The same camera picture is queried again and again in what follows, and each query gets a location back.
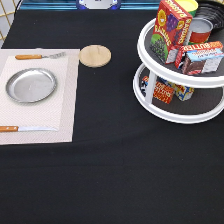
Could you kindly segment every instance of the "wall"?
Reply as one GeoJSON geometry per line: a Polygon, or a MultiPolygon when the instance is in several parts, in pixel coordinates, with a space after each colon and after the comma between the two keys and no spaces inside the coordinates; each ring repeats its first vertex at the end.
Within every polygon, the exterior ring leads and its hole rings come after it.
{"type": "Polygon", "coordinates": [[[0,0],[0,48],[9,32],[19,0],[0,0]]]}

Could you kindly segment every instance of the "can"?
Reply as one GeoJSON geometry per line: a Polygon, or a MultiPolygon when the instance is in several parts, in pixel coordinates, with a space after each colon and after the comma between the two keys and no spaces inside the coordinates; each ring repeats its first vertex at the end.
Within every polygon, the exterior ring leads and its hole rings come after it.
{"type": "Polygon", "coordinates": [[[206,43],[213,29],[213,24],[204,18],[193,18],[188,29],[184,45],[206,43]]]}
{"type": "Polygon", "coordinates": [[[198,9],[198,3],[195,0],[176,0],[176,2],[193,17],[195,16],[198,9]]]}

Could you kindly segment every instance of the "white turntable organizer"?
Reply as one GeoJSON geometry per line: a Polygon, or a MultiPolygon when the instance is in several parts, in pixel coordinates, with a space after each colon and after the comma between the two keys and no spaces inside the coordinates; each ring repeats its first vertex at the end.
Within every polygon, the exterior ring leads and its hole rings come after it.
{"type": "Polygon", "coordinates": [[[175,68],[174,64],[164,66],[149,47],[155,20],[146,24],[138,40],[138,54],[143,62],[133,80],[133,88],[138,101],[152,114],[176,123],[193,124],[214,118],[224,109],[223,61],[217,72],[198,76],[183,75],[180,70],[175,68]],[[149,75],[146,97],[140,90],[143,73],[149,75]],[[176,84],[197,89],[189,100],[182,102],[173,96],[171,103],[166,104],[153,98],[157,76],[176,84]]]}

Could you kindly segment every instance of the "wooden coaster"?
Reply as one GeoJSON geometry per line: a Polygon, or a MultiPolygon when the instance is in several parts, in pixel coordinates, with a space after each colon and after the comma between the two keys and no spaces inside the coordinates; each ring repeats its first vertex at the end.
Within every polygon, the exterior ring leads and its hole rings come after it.
{"type": "Polygon", "coordinates": [[[84,47],[79,53],[79,60],[81,63],[92,68],[102,67],[106,65],[110,59],[110,50],[100,45],[84,47]]]}

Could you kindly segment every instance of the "food box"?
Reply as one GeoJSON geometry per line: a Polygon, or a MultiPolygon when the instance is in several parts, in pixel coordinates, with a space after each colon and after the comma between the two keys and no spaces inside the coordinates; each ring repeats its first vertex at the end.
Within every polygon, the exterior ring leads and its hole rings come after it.
{"type": "Polygon", "coordinates": [[[186,75],[215,72],[223,57],[224,53],[218,48],[188,52],[182,72],[186,75]]]}
{"type": "Polygon", "coordinates": [[[175,62],[179,46],[183,45],[192,15],[174,0],[162,0],[151,38],[152,51],[165,64],[175,62]]]}
{"type": "Polygon", "coordinates": [[[175,66],[178,69],[182,68],[187,52],[195,51],[195,50],[210,50],[215,48],[219,48],[222,50],[223,48],[222,43],[220,41],[215,41],[215,42],[209,42],[209,43],[203,43],[203,44],[181,46],[177,54],[175,66]]]}
{"type": "MultiPolygon", "coordinates": [[[[144,96],[146,96],[146,87],[148,85],[148,76],[144,76],[141,84],[141,92],[144,96]]],[[[174,89],[172,87],[166,86],[161,82],[156,82],[153,97],[161,100],[167,104],[169,104],[173,98],[174,89]]]]}
{"type": "Polygon", "coordinates": [[[169,82],[163,78],[160,78],[160,80],[167,86],[170,86],[174,88],[175,90],[175,95],[180,99],[181,101],[189,100],[193,93],[194,93],[194,88],[187,87],[187,86],[182,86],[182,85],[177,85],[175,83],[169,82]]]}

